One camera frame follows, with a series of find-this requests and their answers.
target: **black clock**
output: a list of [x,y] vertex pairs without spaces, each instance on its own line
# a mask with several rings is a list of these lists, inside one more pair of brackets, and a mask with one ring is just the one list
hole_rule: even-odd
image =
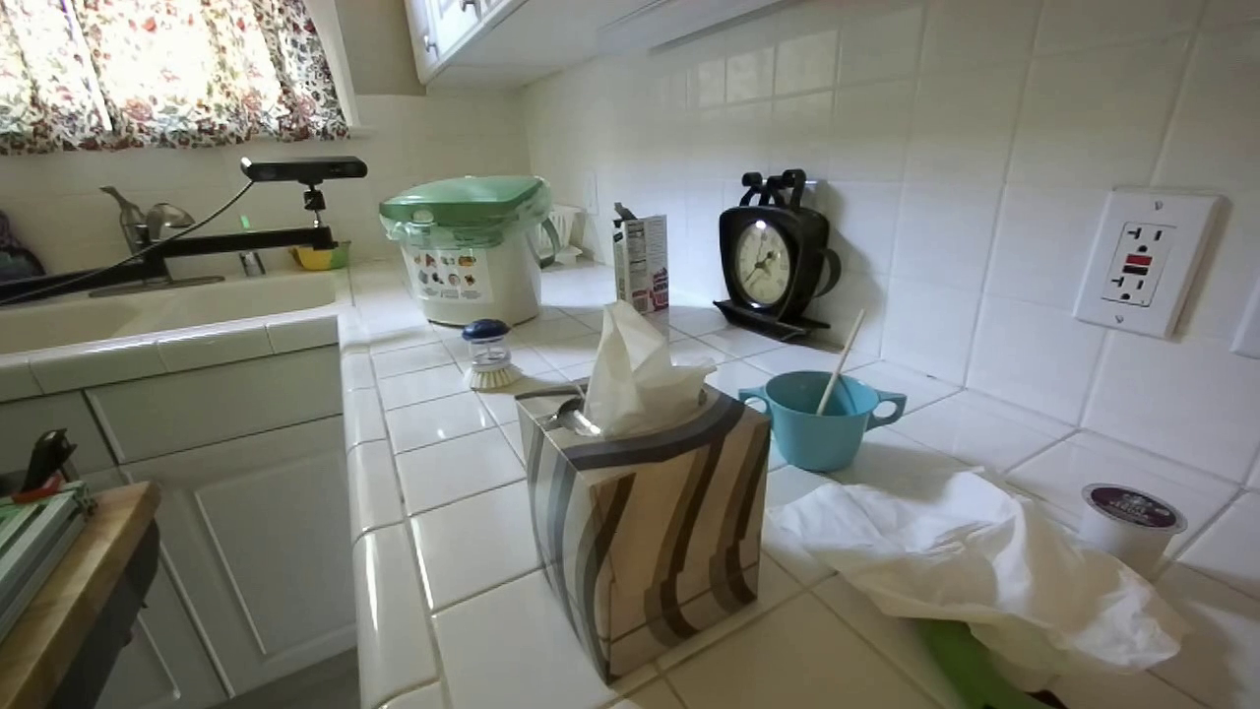
[[744,175],[748,192],[718,221],[729,322],[809,340],[827,326],[809,321],[809,304],[840,283],[840,256],[827,247],[830,221],[805,211],[805,168],[780,178]]

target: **green lid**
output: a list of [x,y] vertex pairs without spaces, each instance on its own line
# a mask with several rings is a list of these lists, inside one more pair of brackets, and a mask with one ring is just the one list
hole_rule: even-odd
[[429,213],[433,226],[485,226],[504,221],[519,204],[542,192],[538,178],[454,178],[454,183],[427,183],[389,200],[383,200],[385,221],[414,221]]

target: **floral curtain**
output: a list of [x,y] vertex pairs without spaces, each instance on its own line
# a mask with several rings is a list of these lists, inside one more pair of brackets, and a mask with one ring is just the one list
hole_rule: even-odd
[[0,154],[341,134],[302,0],[0,0]]

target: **wall outlet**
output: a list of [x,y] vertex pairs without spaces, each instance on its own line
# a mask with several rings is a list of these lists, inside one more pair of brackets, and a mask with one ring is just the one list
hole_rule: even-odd
[[1170,246],[1178,241],[1178,226],[1128,221],[1118,234],[1124,237],[1115,241],[1103,301],[1150,306],[1159,281],[1170,263]]
[[1109,192],[1074,321],[1170,340],[1204,247],[1218,197]]

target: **tissue box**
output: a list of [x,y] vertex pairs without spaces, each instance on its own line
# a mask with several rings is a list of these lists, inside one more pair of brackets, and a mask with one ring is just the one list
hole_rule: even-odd
[[758,600],[767,421],[704,389],[695,421],[605,442],[580,394],[523,394],[546,585],[605,682]]

